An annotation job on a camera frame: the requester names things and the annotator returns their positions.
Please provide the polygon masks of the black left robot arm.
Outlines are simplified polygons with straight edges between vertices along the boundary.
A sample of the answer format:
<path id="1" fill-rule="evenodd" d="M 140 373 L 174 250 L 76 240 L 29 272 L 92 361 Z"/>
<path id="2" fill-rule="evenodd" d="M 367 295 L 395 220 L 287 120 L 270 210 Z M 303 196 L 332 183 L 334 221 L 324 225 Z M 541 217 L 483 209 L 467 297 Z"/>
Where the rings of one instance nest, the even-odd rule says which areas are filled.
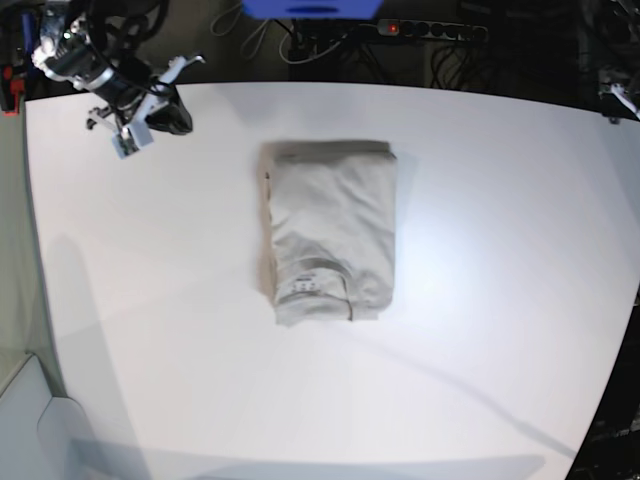
<path id="1" fill-rule="evenodd" d="M 639 2 L 577 1 L 579 72 L 597 90 L 639 96 Z"/>

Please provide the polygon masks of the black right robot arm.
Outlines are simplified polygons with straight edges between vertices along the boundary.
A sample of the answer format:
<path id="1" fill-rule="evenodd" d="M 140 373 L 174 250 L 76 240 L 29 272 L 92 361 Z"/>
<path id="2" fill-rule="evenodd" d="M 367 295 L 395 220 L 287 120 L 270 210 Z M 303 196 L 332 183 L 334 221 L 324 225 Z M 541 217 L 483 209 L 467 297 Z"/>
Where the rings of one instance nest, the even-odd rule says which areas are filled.
<path id="1" fill-rule="evenodd" d="M 149 100 L 144 125 L 186 135 L 193 123 L 175 86 L 178 75 L 137 56 L 160 32 L 168 10 L 167 1 L 48 1 L 32 62 L 50 80 L 106 103 L 89 112 L 89 130 L 102 124 L 120 132 Z"/>

